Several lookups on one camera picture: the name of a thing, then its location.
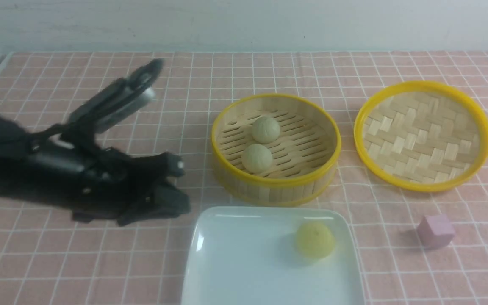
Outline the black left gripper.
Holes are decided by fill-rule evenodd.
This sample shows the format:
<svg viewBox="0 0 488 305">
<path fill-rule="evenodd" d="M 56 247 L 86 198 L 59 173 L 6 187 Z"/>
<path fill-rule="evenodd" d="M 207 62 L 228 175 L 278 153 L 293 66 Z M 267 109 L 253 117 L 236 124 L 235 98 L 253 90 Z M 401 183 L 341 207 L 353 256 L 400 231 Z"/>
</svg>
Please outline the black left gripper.
<svg viewBox="0 0 488 305">
<path fill-rule="evenodd" d="M 174 186 L 185 175 L 179 155 L 165 151 L 155 156 L 133 158 L 113 147 L 102 148 L 94 133 L 74 129 L 60 139 L 72 144 L 82 158 L 75 175 L 73 220 L 114 220 L 119 226 L 153 219 L 177 218 L 191 211 L 189 196 Z"/>
</svg>

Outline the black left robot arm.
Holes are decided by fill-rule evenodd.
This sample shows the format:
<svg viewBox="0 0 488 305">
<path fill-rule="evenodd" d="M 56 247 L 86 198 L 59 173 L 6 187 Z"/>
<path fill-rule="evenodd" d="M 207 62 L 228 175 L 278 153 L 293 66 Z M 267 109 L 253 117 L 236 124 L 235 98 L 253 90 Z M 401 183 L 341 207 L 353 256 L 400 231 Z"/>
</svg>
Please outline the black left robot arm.
<svg viewBox="0 0 488 305">
<path fill-rule="evenodd" d="M 75 222 L 123 227 L 184 215 L 189 196 L 169 180 L 183 175 L 171 152 L 132 157 L 101 147 L 90 123 L 30 133 L 0 116 L 0 197 L 69 210 Z"/>
</svg>

